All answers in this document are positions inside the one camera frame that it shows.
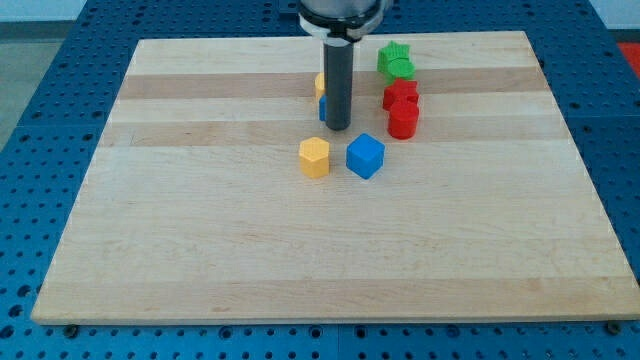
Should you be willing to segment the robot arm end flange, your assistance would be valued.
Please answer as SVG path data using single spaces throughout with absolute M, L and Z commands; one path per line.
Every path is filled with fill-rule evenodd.
M 390 0 L 299 0 L 299 23 L 309 35 L 342 46 L 373 32 L 392 4 Z

